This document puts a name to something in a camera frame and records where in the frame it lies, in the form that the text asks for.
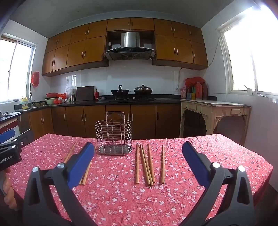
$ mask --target blue gripper pad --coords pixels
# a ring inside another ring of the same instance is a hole
[[[7,141],[8,139],[11,139],[14,136],[15,136],[14,129],[9,129],[6,132],[1,133],[0,134],[0,144],[4,143],[5,141]]]
[[[95,153],[95,147],[87,142],[78,154],[74,154],[67,162],[68,186],[70,189],[77,186],[83,177]]]
[[[191,145],[189,141],[182,145],[182,154],[190,166],[198,183],[205,188],[210,185],[210,161]]]

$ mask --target silver bolt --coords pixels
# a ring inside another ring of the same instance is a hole
[[[220,164],[219,164],[218,162],[213,162],[213,163],[212,163],[212,166],[213,166],[214,168],[219,168],[219,167],[220,167]]]
[[[65,167],[65,164],[64,164],[64,163],[59,163],[59,164],[57,165],[57,167],[58,167],[59,169],[62,169],[62,168]]]
[[[32,169],[33,172],[37,172],[38,170],[39,170],[39,168],[38,168],[37,166],[35,166],[35,167]]]
[[[241,165],[238,167],[238,169],[239,169],[239,171],[241,171],[241,172],[244,172],[244,171],[245,171],[244,166],[241,166]]]

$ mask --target wire basket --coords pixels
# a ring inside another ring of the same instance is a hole
[[[108,119],[112,114],[122,119]],[[131,121],[125,120],[124,112],[106,112],[106,120],[95,123],[98,150],[104,155],[125,155],[132,151]]]

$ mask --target window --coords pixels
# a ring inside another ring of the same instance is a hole
[[[0,102],[28,97],[33,50],[33,46],[1,37]]]
[[[278,20],[271,10],[253,6],[219,30],[231,93],[250,88],[278,95]]]

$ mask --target cloth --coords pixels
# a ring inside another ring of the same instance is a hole
[[[87,141],[96,147],[96,139],[47,134],[22,149],[22,161],[11,167],[13,188],[23,197],[30,171],[54,168],[63,162],[70,148],[78,153]],[[265,159],[220,134],[178,139],[133,140],[133,150],[125,156],[104,156],[96,149],[85,186],[73,188],[78,200],[98,225],[178,225],[204,192],[182,155],[182,144],[190,141],[195,149],[223,167],[236,169],[243,165],[253,195],[268,180],[272,166]],[[140,166],[140,183],[135,184],[135,147],[150,144],[155,184],[147,187]],[[165,184],[159,183],[161,147],[165,146]],[[226,186],[208,217],[213,217],[223,199]],[[53,197],[64,218],[68,215],[51,187]]]

